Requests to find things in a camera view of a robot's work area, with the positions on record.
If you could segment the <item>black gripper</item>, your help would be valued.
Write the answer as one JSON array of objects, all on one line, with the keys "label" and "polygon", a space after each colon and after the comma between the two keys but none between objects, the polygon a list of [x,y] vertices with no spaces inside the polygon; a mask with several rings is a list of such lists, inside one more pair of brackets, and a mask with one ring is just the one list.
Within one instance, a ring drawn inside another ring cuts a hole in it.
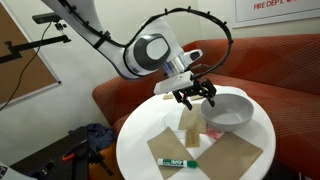
[{"label": "black gripper", "polygon": [[180,92],[173,91],[173,96],[176,101],[184,104],[189,110],[191,110],[193,106],[187,97],[195,95],[204,96],[212,107],[215,106],[214,96],[216,95],[216,88],[209,79],[205,79],[201,84],[198,80],[194,80],[192,86],[180,89]]}]

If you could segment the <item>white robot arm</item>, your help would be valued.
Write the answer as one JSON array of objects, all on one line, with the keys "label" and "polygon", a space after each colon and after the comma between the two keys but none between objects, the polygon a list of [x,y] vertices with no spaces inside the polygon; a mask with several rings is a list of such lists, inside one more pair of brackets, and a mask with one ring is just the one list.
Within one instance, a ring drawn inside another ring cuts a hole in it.
[{"label": "white robot arm", "polygon": [[167,78],[154,87],[156,95],[171,92],[179,103],[191,108],[190,96],[199,95],[214,105],[216,88],[208,80],[198,81],[189,69],[203,52],[183,51],[165,20],[151,17],[136,36],[121,45],[101,25],[93,0],[42,0],[83,39],[108,59],[124,79],[135,80],[162,68]]}]

